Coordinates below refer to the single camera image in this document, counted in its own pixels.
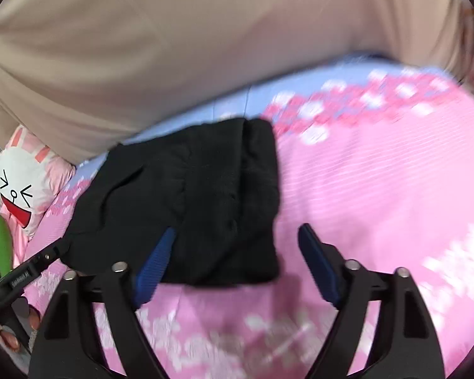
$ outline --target black cloth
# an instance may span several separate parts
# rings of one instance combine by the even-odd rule
[[[235,118],[109,152],[77,201],[62,262],[86,274],[118,261],[138,272],[168,227],[177,237],[163,282],[228,286],[279,274],[279,208],[269,122]]]

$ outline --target metal bolt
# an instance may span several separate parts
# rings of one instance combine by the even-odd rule
[[[407,268],[403,268],[403,267],[397,268],[396,272],[397,272],[397,275],[401,278],[408,278],[411,276],[411,273],[409,272],[409,269]]]
[[[72,269],[70,271],[65,272],[65,275],[63,275],[64,280],[74,280],[77,276],[77,272],[73,271]]]
[[[128,264],[126,262],[116,262],[112,266],[112,271],[113,272],[123,272],[123,271],[126,271],[127,268],[128,268]]]
[[[348,268],[351,271],[357,271],[362,267],[360,263],[358,261],[355,261],[354,259],[348,259],[345,265],[346,265],[346,268]]]

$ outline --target green cushion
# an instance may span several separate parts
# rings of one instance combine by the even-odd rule
[[[0,277],[7,275],[13,267],[13,238],[9,226],[0,215]]]

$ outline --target cartoon eye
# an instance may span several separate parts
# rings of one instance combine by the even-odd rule
[[[28,188],[30,188],[31,186],[32,186],[32,185],[30,184],[30,185],[24,187],[24,188],[20,191],[20,194],[21,194],[21,196],[23,197],[23,199],[25,200],[26,205],[28,205],[28,208],[30,208],[30,204],[28,203],[28,201],[26,200],[25,197],[26,197],[26,196],[29,196],[30,198],[33,198],[33,195],[30,195],[29,193],[26,193],[25,191],[26,191]]]
[[[5,182],[4,185],[0,187],[0,189],[5,188],[7,185],[9,185],[9,182],[7,181],[7,176],[5,175],[5,170],[3,171],[3,178],[0,177],[0,179]]]

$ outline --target red cartoon mouth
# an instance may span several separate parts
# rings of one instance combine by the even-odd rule
[[[0,194],[0,196],[2,197],[2,201],[7,210],[16,217],[16,219],[21,223],[21,225],[23,225],[23,228],[26,228],[30,223],[32,213],[30,211],[26,211],[23,208],[18,207],[16,204],[9,201],[2,194]]]

